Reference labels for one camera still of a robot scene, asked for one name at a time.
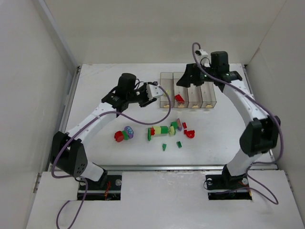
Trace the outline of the red lego brick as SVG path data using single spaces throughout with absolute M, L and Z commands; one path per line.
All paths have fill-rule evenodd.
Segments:
M 180 94 L 177 94 L 175 96 L 175 100 L 176 100 L 176 102 L 181 103 L 181 104 L 185 103 L 185 100 L 183 99 L 183 97 Z

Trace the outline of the lime green lego brick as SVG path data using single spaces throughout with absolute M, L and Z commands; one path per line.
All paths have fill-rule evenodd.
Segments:
M 166 90 L 166 93 L 163 94 L 165 97 L 168 95 L 170 96 L 170 90 Z

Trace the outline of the green yellow lego assembly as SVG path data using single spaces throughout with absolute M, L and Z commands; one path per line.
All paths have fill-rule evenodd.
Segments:
M 153 137 L 165 136 L 169 134 L 167 126 L 152 126 L 147 129 L 147 140 L 151 141 Z

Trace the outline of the multicolour lego stack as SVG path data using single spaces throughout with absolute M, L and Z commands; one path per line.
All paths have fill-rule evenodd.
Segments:
M 116 142 L 121 142 L 124 140 L 130 140 L 134 136 L 134 130 L 130 126 L 126 126 L 122 131 L 117 131 L 114 134 L 114 139 Z

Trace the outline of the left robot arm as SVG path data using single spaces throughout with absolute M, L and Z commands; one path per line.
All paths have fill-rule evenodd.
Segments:
M 116 119 L 129 104 L 140 107 L 155 102 L 163 91 L 157 82 L 147 82 L 136 87 L 136 76 L 123 73 L 118 84 L 105 97 L 94 111 L 66 133 L 58 131 L 52 140 L 51 164 L 74 178 L 86 178 L 99 187 L 107 179 L 107 171 L 88 161 L 85 148 L 92 138 L 109 122 Z

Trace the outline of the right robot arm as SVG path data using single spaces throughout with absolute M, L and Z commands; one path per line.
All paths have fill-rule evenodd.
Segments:
M 200 61 L 187 64 L 177 86 L 189 88 L 191 85 L 201 86 L 205 82 L 212 82 L 229 98 L 242 117 L 245 130 L 239 139 L 240 149 L 223 167 L 221 175 L 222 183 L 229 187 L 245 177 L 252 163 L 275 148 L 280 120 L 255 103 L 241 75 L 230 70 L 227 52 L 213 52 L 209 60 L 208 67 Z

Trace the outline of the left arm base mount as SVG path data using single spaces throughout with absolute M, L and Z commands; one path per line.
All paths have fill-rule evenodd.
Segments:
M 110 174 L 105 184 L 99 184 L 87 179 L 88 190 L 84 200 L 88 201 L 119 201 L 121 200 L 122 174 Z

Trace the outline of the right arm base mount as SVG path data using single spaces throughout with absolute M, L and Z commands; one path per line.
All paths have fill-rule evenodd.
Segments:
M 246 175 L 227 182 L 223 175 L 208 174 L 203 187 L 208 191 L 209 200 L 252 200 Z

